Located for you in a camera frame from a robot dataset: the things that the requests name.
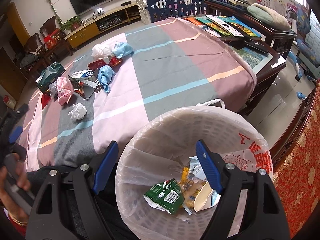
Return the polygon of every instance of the crumpled blue paper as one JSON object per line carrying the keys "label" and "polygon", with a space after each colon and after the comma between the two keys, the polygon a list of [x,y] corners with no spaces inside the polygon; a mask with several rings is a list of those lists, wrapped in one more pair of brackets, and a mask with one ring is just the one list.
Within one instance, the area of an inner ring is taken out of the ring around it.
{"label": "crumpled blue paper", "polygon": [[116,73],[109,66],[101,67],[98,73],[99,83],[103,86],[105,92],[109,92],[108,84]]}
{"label": "crumpled blue paper", "polygon": [[126,42],[117,42],[112,52],[117,58],[122,58],[132,53],[133,48]]}

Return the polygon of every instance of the white remote control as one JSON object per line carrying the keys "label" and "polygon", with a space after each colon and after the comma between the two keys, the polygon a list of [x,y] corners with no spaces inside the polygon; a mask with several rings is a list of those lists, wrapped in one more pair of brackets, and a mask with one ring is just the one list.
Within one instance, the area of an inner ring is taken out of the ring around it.
{"label": "white remote control", "polygon": [[235,28],[231,27],[228,23],[220,20],[219,18],[213,16],[213,15],[207,15],[207,17],[212,20],[215,24],[219,25],[221,28],[227,30],[235,37],[243,37],[243,35],[238,32]]}

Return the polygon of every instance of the flower pot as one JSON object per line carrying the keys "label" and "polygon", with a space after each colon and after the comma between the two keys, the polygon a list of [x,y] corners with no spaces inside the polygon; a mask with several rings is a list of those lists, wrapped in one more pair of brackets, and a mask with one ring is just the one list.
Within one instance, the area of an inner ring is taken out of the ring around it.
{"label": "flower pot", "polygon": [[78,23],[74,23],[72,26],[71,26],[71,30],[74,31],[76,29],[78,29],[80,27],[80,25]]}
{"label": "flower pot", "polygon": [[68,36],[71,33],[71,30],[64,30],[63,32]]}

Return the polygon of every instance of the black pants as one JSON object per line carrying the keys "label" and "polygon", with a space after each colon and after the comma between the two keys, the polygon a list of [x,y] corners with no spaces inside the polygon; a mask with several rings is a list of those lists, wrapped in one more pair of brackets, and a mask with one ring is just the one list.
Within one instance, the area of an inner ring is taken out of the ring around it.
{"label": "black pants", "polygon": [[[101,214],[115,240],[139,240],[123,222],[118,210],[115,194],[116,167],[117,164],[112,170],[105,189],[96,196],[96,201],[98,207],[100,208]],[[39,191],[46,176],[52,169],[58,170],[60,173],[65,173],[71,172],[75,168],[66,166],[46,166],[38,171],[28,172],[28,179],[31,182],[31,191],[35,195]],[[76,205],[76,198],[73,191],[62,191],[61,198],[61,206],[63,207],[62,210],[68,212],[67,216],[66,214],[63,214],[62,216],[62,219],[65,219],[63,223],[67,226],[67,228],[76,231],[80,238],[87,238],[82,221],[80,219],[80,214]]]}

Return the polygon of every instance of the hanging vine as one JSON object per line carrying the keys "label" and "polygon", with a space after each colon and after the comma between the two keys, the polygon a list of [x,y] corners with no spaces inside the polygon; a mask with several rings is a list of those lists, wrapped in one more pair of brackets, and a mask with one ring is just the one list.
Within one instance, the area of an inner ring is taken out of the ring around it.
{"label": "hanging vine", "polygon": [[51,1],[51,0],[47,0],[47,1],[48,1],[48,3],[50,4],[50,7],[51,7],[54,15],[56,16],[59,25],[61,26],[61,25],[62,25],[62,21],[61,21],[59,15],[57,14],[57,10],[53,7],[52,1]]}

